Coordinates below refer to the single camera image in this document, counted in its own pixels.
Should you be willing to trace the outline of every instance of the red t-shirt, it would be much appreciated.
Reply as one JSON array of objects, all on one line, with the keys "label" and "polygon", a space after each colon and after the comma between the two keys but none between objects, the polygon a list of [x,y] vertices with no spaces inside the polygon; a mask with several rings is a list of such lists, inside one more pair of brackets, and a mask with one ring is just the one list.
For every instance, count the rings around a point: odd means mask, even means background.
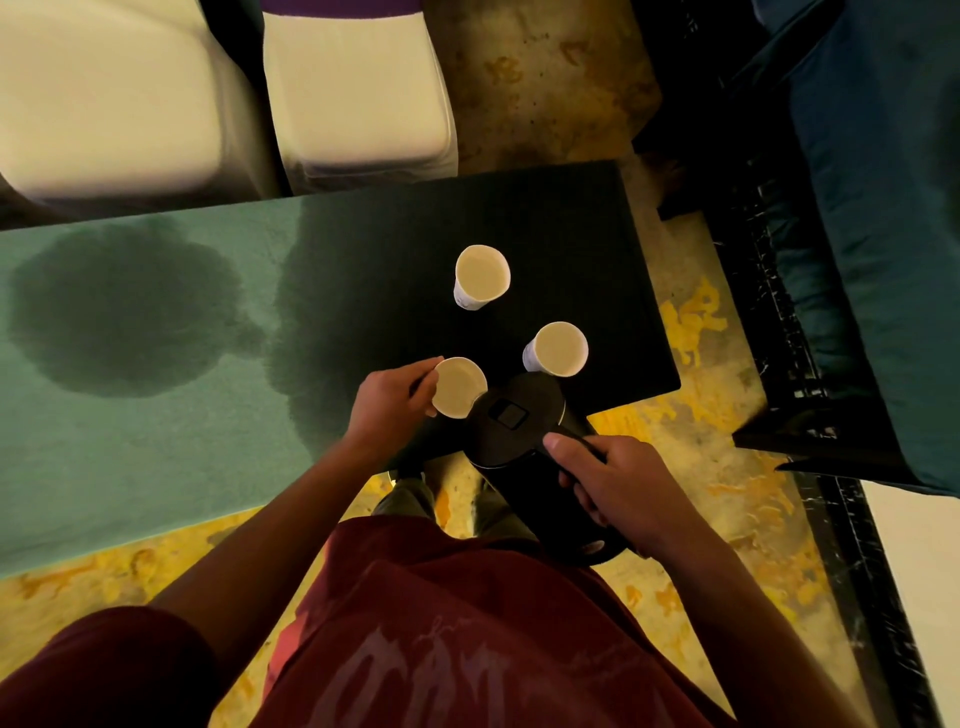
[{"label": "red t-shirt", "polygon": [[[427,519],[337,526],[253,726],[732,726],[591,570]],[[213,655],[150,607],[98,612],[0,685],[0,725],[206,725]]]}]

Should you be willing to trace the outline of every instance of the black kettle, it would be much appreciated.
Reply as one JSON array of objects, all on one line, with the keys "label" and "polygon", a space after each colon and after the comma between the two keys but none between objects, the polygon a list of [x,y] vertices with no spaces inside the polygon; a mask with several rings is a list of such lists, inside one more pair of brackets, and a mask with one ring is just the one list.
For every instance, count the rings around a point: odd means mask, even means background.
[{"label": "black kettle", "polygon": [[603,456],[583,440],[595,430],[567,408],[557,379],[541,372],[515,376],[477,400],[466,425],[468,460],[552,556],[592,566],[629,547],[619,531],[597,525],[573,490],[558,483],[561,468],[543,446],[547,432],[573,437]]}]

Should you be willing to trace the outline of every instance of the shirt sleeve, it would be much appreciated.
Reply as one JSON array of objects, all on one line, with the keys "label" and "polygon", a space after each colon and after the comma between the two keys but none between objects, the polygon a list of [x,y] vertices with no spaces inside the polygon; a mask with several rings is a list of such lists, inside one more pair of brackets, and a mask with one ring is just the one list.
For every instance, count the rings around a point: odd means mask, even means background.
[{"label": "shirt sleeve", "polygon": [[0,725],[206,726],[216,661],[182,619],[117,607],[63,629],[0,683]]}]

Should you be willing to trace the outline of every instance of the pants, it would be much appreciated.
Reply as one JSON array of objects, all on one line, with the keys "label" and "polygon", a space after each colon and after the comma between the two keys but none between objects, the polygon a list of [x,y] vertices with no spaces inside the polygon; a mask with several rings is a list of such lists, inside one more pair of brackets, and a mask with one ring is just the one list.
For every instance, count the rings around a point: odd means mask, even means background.
[{"label": "pants", "polygon": [[[436,523],[433,506],[433,493],[425,482],[419,478],[403,478],[396,482],[391,493],[376,504],[373,515],[417,516]],[[473,502],[473,535],[493,539],[537,540],[533,531],[516,516],[503,496],[486,484],[481,487]]]}]

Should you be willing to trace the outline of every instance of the white paper cup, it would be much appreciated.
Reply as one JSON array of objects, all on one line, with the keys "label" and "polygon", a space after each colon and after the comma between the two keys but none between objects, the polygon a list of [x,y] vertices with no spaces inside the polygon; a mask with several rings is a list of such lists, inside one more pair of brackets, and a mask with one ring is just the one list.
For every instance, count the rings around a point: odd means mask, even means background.
[{"label": "white paper cup", "polygon": [[496,248],[471,245],[457,258],[453,300],[467,311],[483,308],[510,288],[510,266]]},{"label": "white paper cup", "polygon": [[469,415],[473,403],[487,392],[487,378],[483,371],[469,359],[454,356],[437,365],[437,394],[433,406],[437,411],[454,420],[463,420]]},{"label": "white paper cup", "polygon": [[587,363],[589,346],[584,333],[566,321],[547,324],[523,350],[523,367],[528,372],[573,376]]}]

